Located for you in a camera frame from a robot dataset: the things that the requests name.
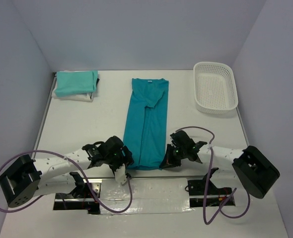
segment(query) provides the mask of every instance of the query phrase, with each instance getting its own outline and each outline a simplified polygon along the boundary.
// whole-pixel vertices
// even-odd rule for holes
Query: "black clamp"
[[[116,136],[110,137],[106,142],[87,144],[82,149],[87,152],[91,161],[88,169],[107,164],[115,172],[123,164],[127,167],[134,162],[131,151]]]
[[[167,145],[160,169],[181,166],[181,160],[186,158],[190,161],[202,163],[197,153],[203,145],[207,144],[207,142],[199,141],[195,143],[194,140],[183,130],[173,133],[170,136],[173,145]]]

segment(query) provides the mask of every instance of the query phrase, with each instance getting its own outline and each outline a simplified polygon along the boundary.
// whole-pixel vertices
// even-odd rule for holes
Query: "white wall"
[[[281,172],[276,198],[293,238],[293,0],[267,0],[233,65],[249,142]]]
[[[51,86],[51,71],[10,0],[0,0],[0,166],[32,149]],[[0,189],[0,206],[6,201]],[[0,213],[0,230],[5,215]]]
[[[232,65],[265,0],[13,0],[53,70]]]

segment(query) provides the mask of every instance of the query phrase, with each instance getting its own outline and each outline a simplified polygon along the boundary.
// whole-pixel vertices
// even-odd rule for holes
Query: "white table surface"
[[[233,149],[247,147],[236,110],[216,116],[195,108],[192,70],[100,71],[99,78],[98,91],[91,103],[51,100],[38,149],[66,154],[113,135],[123,139],[132,78],[165,78],[169,81],[167,143],[171,142],[169,135],[176,129],[196,125],[215,133],[213,145]],[[211,138],[209,133],[198,129],[186,131],[196,142]],[[36,158],[43,157],[44,154],[38,154]],[[180,168],[130,171],[134,177],[185,177],[206,173],[205,166],[188,160],[183,160]],[[86,174],[91,178],[113,178],[107,165],[86,170]]]
[[[223,116],[200,113],[195,108],[191,70],[100,71],[98,93],[92,103],[52,99],[38,142],[38,149],[68,153],[82,145],[123,138],[131,96],[131,78],[165,78],[169,85],[167,141],[174,130],[198,125],[216,134],[214,145],[228,148],[247,146],[236,111]],[[195,140],[208,141],[209,134],[188,130]],[[207,171],[200,164],[183,161],[171,170],[130,172],[135,177],[189,177]],[[108,167],[87,171],[92,178],[111,178]],[[242,189],[235,194],[235,207],[224,207],[230,215],[240,214],[247,198]],[[206,226],[202,208],[176,214],[87,215],[85,211],[53,211],[54,195],[47,195],[33,206],[7,214],[0,238],[287,238],[272,191],[264,199],[252,198],[249,212],[240,219],[218,215]],[[216,207],[207,208],[210,218]]]

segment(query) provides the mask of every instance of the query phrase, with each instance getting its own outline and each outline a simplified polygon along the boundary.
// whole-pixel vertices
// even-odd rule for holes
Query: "folded cloth stack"
[[[91,101],[96,91],[98,72],[95,71],[59,71],[53,97],[60,99]]]

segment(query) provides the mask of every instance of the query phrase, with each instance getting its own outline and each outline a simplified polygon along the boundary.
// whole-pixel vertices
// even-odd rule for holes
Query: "teal towel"
[[[98,71],[57,72],[57,97],[96,91]]]

